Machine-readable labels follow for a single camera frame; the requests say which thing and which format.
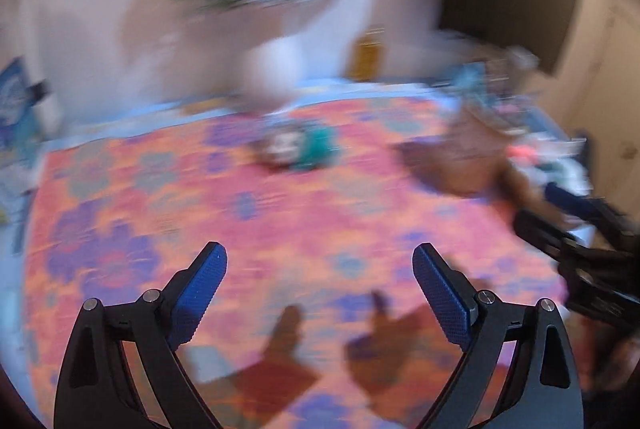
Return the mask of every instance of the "silver screw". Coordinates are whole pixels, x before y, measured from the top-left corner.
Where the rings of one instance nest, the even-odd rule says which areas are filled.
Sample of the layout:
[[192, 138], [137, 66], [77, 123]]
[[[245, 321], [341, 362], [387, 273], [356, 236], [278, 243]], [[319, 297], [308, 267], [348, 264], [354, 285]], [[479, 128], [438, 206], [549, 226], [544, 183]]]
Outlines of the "silver screw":
[[98, 306], [98, 300], [94, 297], [92, 297], [91, 299], [87, 299], [84, 303], [82, 303], [82, 308], [84, 308], [88, 312], [90, 312], [97, 306]]
[[546, 310], [547, 312], [552, 312], [556, 309], [556, 304], [550, 299], [540, 301], [540, 306], [542, 306], [542, 310]]
[[151, 290], [147, 290], [142, 295], [143, 300], [145, 300], [148, 303], [153, 303], [154, 301], [157, 301], [159, 297], [160, 297], [160, 291], [156, 290], [155, 288], [152, 288]]
[[575, 273], [583, 281], [586, 281], [589, 284], [593, 284], [593, 278], [591, 277], [591, 274], [585, 272], [583, 269], [579, 268], [575, 271]]
[[484, 304], [493, 304], [495, 303], [495, 295], [488, 290], [481, 290], [478, 292], [478, 300]]

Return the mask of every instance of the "beige door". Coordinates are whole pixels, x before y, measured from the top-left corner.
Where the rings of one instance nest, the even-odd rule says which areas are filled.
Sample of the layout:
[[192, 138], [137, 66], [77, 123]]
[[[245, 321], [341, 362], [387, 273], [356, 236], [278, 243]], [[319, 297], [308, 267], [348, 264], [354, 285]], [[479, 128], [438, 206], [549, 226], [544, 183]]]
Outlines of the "beige door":
[[593, 136], [595, 192], [613, 200], [640, 160], [640, 21], [617, 9], [612, 17], [602, 62], [571, 126]]

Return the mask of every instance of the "white vase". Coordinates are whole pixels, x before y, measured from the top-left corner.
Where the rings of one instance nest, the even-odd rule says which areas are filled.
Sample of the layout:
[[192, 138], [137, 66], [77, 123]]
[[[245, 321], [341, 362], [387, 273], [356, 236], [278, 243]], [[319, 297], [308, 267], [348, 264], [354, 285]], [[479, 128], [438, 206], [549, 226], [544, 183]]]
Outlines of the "white vase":
[[242, 107], [249, 113], [277, 111], [298, 95], [304, 70], [295, 35], [276, 37], [244, 52], [239, 60]]

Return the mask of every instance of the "teal object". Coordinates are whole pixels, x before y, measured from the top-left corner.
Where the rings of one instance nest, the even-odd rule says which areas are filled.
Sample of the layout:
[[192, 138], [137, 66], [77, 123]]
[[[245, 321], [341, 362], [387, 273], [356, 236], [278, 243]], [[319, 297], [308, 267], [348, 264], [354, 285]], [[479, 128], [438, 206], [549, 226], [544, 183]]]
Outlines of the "teal object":
[[331, 164], [339, 151], [333, 128], [308, 123], [303, 126], [303, 130], [305, 145], [300, 160], [293, 165], [293, 169], [308, 171]]

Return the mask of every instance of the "floral tablecloth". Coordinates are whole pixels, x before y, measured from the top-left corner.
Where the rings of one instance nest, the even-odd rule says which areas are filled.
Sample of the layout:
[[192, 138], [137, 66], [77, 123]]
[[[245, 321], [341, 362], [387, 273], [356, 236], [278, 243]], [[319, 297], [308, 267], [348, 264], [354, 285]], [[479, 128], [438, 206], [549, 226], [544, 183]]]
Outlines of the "floral tablecloth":
[[[48, 155], [30, 219], [25, 313], [31, 373], [51, 420], [82, 301], [162, 288], [210, 240], [226, 278], [181, 360], [225, 427], [414, 427], [460, 356], [412, 275], [430, 241], [504, 300], [558, 299], [546, 257], [510, 231], [490, 197], [441, 196], [410, 177], [394, 144], [439, 135], [417, 98], [307, 106], [335, 128], [333, 167], [275, 173], [254, 163], [254, 119], [226, 116]], [[150, 417], [161, 421], [127, 348]], [[504, 368], [482, 405], [487, 415]]]

